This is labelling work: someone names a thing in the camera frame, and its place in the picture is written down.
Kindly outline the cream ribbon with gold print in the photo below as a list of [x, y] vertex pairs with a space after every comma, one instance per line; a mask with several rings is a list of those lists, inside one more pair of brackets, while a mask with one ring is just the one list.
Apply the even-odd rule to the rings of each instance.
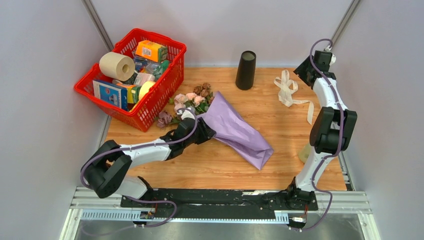
[[306, 120], [312, 125], [315, 105], [311, 100], [297, 100], [293, 98], [293, 94], [299, 90], [299, 86], [294, 80], [290, 79], [289, 71], [287, 69], [282, 70], [281, 76], [276, 77], [273, 83], [279, 87], [277, 94], [278, 100], [284, 106], [290, 108], [292, 105], [308, 104]]

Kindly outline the purple flower bouquet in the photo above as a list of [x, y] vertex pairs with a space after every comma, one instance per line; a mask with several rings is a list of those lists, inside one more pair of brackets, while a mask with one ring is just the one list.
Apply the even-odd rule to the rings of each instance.
[[219, 92], [213, 92], [209, 83], [197, 85], [191, 92], [177, 94], [173, 99], [175, 116], [167, 111], [158, 115], [158, 126], [164, 128], [182, 121], [177, 110], [191, 109], [196, 119], [204, 121], [216, 131], [212, 139], [233, 148], [252, 166], [261, 170], [274, 153], [263, 136], [250, 126]]

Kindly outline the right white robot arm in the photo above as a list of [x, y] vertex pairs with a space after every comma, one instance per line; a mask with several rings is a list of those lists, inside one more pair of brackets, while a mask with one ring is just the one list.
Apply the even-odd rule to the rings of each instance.
[[309, 156], [285, 195], [286, 205], [294, 210], [312, 200], [327, 165], [348, 148], [358, 119], [358, 114], [348, 109], [339, 94], [336, 76], [330, 72], [334, 61], [335, 56], [329, 50], [316, 50], [294, 70], [311, 87], [320, 104], [309, 135]]

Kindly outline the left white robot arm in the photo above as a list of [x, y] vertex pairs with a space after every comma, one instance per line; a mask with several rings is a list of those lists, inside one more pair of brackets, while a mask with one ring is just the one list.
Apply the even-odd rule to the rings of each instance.
[[81, 168], [82, 182], [100, 199], [119, 194], [133, 198], [140, 207], [147, 207], [153, 201], [150, 186], [140, 176], [128, 176], [129, 169], [174, 159], [191, 144], [200, 145], [215, 135], [216, 131], [201, 117], [188, 117], [176, 129], [151, 142], [119, 145], [108, 140]]

